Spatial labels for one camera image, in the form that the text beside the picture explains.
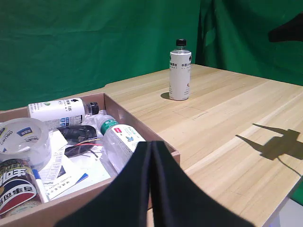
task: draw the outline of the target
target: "wood grain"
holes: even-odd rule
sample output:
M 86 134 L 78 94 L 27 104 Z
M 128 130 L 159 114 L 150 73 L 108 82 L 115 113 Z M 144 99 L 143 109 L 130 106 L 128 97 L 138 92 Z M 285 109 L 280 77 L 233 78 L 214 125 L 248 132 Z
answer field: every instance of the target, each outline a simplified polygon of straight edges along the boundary
M 163 70 L 85 94 L 109 94 L 181 153 L 203 191 L 264 225 L 303 174 L 303 87 L 192 65 L 190 98 L 173 101 L 168 78 Z

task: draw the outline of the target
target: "pen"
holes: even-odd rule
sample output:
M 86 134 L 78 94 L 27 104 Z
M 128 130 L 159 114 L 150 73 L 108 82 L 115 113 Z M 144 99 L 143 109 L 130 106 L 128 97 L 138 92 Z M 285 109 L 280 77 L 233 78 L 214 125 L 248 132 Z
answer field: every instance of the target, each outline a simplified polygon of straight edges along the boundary
M 42 180 L 41 180 L 41 177 L 40 177 L 40 174 L 39 174 L 38 170 L 33 169 L 33 174 L 34 174 L 36 182 L 37 182 L 37 187 L 40 191 L 40 197 L 41 197 L 42 203 L 48 202 L 49 199 L 46 195 L 46 191 L 45 191 L 45 188 L 44 188 L 44 185 L 42 183 Z

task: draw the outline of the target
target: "white label bottle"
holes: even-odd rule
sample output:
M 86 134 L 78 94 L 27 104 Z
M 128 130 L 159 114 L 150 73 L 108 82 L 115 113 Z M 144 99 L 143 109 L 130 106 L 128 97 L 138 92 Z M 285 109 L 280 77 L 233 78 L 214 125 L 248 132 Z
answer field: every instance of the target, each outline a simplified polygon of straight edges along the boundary
M 170 52 L 169 97 L 173 100 L 186 100 L 189 97 L 191 52 L 185 49 L 185 39 L 177 39 L 176 46 Z
M 49 130 L 81 124 L 87 115 L 99 113 L 98 103 L 85 103 L 80 98 L 70 98 L 27 107 L 28 116 L 43 121 Z

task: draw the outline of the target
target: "packing tape roll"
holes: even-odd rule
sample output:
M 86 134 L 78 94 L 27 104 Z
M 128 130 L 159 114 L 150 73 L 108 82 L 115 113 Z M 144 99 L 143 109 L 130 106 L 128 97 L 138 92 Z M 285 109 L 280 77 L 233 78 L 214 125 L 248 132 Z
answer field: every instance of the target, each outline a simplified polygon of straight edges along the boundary
M 0 124 L 0 161 L 24 159 L 40 171 L 51 158 L 48 128 L 40 120 L 16 118 Z

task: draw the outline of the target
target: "black bottle cap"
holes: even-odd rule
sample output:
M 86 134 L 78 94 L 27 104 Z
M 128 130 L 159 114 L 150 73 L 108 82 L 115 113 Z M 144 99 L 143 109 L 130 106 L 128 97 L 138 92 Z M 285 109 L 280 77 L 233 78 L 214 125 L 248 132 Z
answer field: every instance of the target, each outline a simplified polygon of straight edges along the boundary
M 91 113 L 92 115 L 96 115 L 99 113 L 99 105 L 98 103 L 90 103 L 91 106 Z
M 186 46 L 186 39 L 177 39 L 176 46 Z

